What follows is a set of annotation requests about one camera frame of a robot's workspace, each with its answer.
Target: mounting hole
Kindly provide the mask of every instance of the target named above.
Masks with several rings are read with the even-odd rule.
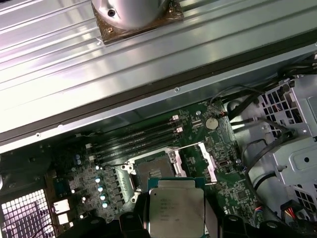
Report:
[[[115,11],[112,10],[112,9],[110,9],[110,10],[108,11],[108,16],[109,16],[109,17],[113,17],[114,15],[115,15]]]
[[[277,224],[275,224],[275,223],[273,223],[273,222],[268,222],[266,225],[267,225],[268,227],[270,227],[270,228],[273,228],[273,229],[277,228]]]
[[[229,217],[229,220],[233,221],[233,222],[237,222],[238,221],[238,218],[237,217],[234,217],[234,216],[230,216]]]

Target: ventilation holes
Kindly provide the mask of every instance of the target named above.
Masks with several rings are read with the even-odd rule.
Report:
[[[315,212],[316,211],[316,206],[314,204],[314,200],[312,198],[312,196],[310,196],[309,194],[306,194],[304,192],[301,192],[301,191],[298,191],[298,190],[295,190],[295,194],[298,198],[298,202],[306,207],[307,209]]]
[[[52,223],[43,190],[4,203],[1,208],[4,216],[1,229],[7,237],[31,237]],[[37,238],[55,238],[53,227],[45,227]]]
[[[259,98],[259,100],[262,99],[260,105],[262,105],[265,116],[269,120],[277,121],[284,126],[302,123],[303,119],[297,108],[296,98],[291,90],[284,90],[286,86],[276,87],[265,95],[262,95]],[[272,126],[270,128],[275,138],[281,135],[280,130]]]

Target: screw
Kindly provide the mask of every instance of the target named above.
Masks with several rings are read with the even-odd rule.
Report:
[[[113,17],[114,15],[115,15],[115,11],[112,10],[112,9],[110,9],[110,10],[108,11],[108,16],[109,16],[109,17]]]

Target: gray metal panel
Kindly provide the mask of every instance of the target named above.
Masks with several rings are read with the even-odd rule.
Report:
[[[272,75],[274,75],[283,65],[298,61],[298,59],[303,59],[316,49],[317,46],[313,44],[182,86],[177,92],[168,90],[106,112],[85,117],[84,119],[65,121],[60,125],[53,124],[13,139],[3,138],[0,133],[0,141],[3,140],[3,142],[0,142],[0,154],[51,137],[54,137],[52,140],[63,140],[64,137],[73,135],[74,133],[95,130],[101,127],[103,129],[107,127],[108,131],[114,130],[131,123],[136,123],[205,100],[220,90],[237,83],[251,85],[252,83],[257,83],[257,81],[263,81],[265,78],[272,77]]]
[[[316,109],[314,98],[317,96],[316,85],[316,75],[305,75],[300,80],[295,80],[295,86],[291,89],[293,98],[312,137],[317,136],[317,120],[314,115]]]
[[[89,0],[1,4],[0,132],[317,28],[315,0],[196,2],[107,47]]]
[[[309,136],[301,136],[269,154],[276,163],[277,177],[285,185],[311,182],[316,179],[317,144]]]

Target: metal bracket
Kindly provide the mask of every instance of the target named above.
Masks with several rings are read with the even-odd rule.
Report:
[[[187,177],[186,172],[182,169],[182,160],[179,155],[179,149],[166,148],[170,162],[173,164],[176,171],[176,177]]]

